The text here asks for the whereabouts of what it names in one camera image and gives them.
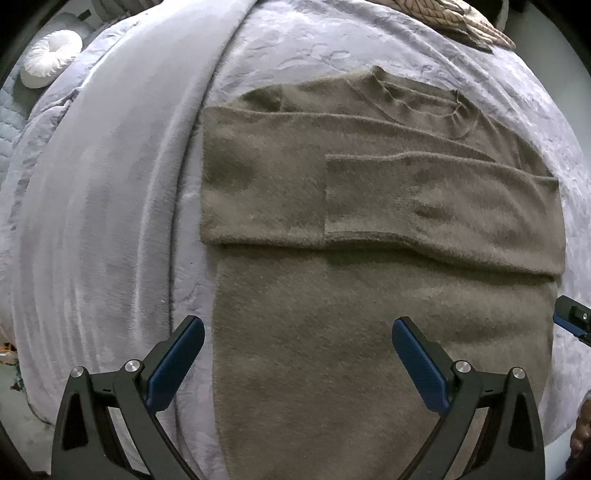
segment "bed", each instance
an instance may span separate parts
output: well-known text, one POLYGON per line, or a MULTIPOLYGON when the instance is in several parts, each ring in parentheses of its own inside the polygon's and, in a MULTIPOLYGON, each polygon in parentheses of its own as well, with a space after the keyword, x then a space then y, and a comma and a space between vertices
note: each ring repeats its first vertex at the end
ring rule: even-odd
MULTIPOLYGON (((371 65, 458 89, 532 143, 560 180, 562 293, 591 302, 591 167, 516 54, 474 50, 365 0, 168 0, 99 35, 36 103, 9 158, 0 319, 43 416, 56 418, 73 366, 110 371, 143 358, 187 314, 209 330, 219 252, 199 241, 202 104, 371 65), (162 40, 181 17, 186 30, 162 40)), ((540 404, 546 443, 591 388, 587 350, 555 327, 540 404)), ((189 465, 221 480, 211 379, 206 342, 159 418, 189 465)))

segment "fabric fold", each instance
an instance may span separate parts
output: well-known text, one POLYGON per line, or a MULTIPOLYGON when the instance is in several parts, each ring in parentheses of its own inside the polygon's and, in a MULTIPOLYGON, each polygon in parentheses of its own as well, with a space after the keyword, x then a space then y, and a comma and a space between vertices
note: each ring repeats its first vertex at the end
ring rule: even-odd
POLYGON ((326 245, 407 247, 446 263, 558 276, 558 181, 425 152, 327 155, 326 245))

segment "brown sweater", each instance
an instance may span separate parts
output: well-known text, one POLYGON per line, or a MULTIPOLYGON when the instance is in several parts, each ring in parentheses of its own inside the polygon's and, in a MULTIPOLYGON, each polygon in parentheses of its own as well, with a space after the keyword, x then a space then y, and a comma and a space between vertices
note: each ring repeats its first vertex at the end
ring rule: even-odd
POLYGON ((540 399, 565 240, 558 182, 526 142, 377 67, 258 89, 203 122, 232 479, 396 478, 435 423, 389 341, 403 315, 454 359, 525 368, 540 399))

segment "round cushion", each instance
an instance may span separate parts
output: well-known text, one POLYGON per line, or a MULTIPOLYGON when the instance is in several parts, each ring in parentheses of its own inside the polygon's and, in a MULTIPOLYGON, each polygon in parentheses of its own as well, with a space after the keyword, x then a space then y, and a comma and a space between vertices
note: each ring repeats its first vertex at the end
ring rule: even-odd
POLYGON ((82 38, 72 30, 46 35, 32 47, 21 68, 25 87, 42 88, 53 82, 82 51, 82 38))

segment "black bracket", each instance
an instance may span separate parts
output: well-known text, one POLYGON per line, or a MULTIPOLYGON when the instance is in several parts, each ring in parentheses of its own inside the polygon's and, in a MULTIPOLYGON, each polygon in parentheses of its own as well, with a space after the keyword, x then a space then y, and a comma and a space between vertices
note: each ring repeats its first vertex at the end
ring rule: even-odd
POLYGON ((427 408, 440 421, 399 480, 443 480, 474 413, 488 408, 463 480, 544 480, 540 419, 525 371, 479 372, 452 361, 408 317, 392 326, 392 343, 427 408))
POLYGON ((204 340, 203 322, 189 316, 143 361, 130 360, 119 371, 93 375, 75 367, 57 416, 51 477, 202 480, 170 442, 156 412, 172 402, 204 340), (150 476, 131 468, 108 407, 120 409, 150 476))

